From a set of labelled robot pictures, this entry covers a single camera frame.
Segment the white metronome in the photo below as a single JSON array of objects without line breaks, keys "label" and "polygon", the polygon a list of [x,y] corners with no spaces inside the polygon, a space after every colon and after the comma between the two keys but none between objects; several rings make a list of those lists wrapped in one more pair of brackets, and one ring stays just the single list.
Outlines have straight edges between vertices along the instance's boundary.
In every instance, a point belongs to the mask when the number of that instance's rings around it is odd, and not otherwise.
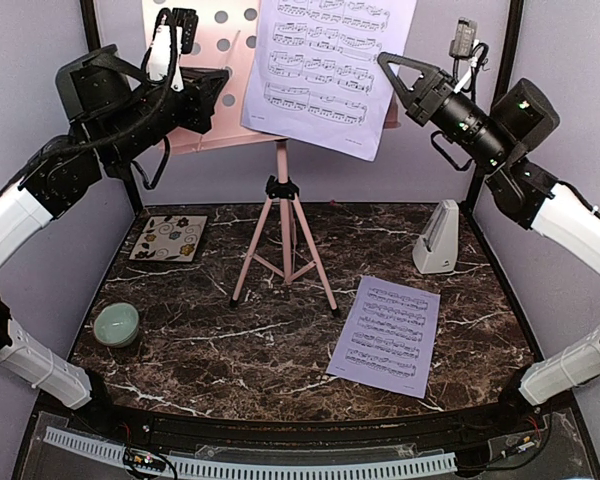
[{"label": "white metronome", "polygon": [[454,270],[458,258],[459,207],[443,200],[435,208],[419,235],[412,259],[421,274],[442,274]]}]

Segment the pink music stand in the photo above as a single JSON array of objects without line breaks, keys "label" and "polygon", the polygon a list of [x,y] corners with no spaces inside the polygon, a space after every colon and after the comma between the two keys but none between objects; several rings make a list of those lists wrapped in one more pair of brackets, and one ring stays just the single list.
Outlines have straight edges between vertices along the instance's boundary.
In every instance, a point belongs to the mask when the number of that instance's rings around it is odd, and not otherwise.
[{"label": "pink music stand", "polygon": [[[243,201],[255,191],[260,178],[267,183],[263,207],[251,242],[240,261],[241,271],[232,276],[230,306],[236,307],[252,262],[258,262],[286,285],[310,271],[316,271],[329,308],[339,312],[309,223],[301,206],[298,190],[288,171],[288,145],[283,137],[259,133],[241,126],[248,77],[255,56],[255,34],[261,4],[258,1],[146,1],[143,4],[145,33],[160,39],[153,29],[159,9],[193,9],[198,16],[192,47],[185,48],[180,65],[208,67],[226,73],[212,117],[212,128],[205,134],[185,128],[172,132],[168,152],[174,165],[158,183],[150,204],[232,203]],[[279,206],[283,265],[277,267],[256,252],[272,205]]]}]

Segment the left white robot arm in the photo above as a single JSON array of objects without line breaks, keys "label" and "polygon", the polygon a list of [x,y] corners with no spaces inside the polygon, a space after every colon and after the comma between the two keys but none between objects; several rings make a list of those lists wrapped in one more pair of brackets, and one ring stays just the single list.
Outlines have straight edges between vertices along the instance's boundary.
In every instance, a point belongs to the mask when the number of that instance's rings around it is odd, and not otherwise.
[{"label": "left white robot arm", "polygon": [[55,354],[27,327],[48,323],[77,332],[131,218],[105,194],[102,178],[121,177],[176,128],[210,129],[228,73],[184,68],[180,75],[180,87],[169,81],[139,87],[103,115],[75,120],[0,192],[0,366],[81,412],[100,436],[121,427],[102,378]]}]

